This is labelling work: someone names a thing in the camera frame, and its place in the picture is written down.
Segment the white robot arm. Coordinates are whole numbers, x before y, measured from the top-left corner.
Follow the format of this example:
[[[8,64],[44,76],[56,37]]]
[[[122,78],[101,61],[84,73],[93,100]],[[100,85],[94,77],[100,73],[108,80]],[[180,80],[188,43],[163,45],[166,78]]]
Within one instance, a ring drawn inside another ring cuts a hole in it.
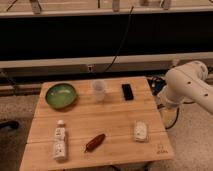
[[[213,86],[205,82],[208,68],[201,61],[176,66],[165,74],[166,85],[158,94],[167,108],[178,107],[185,97],[213,115]]]

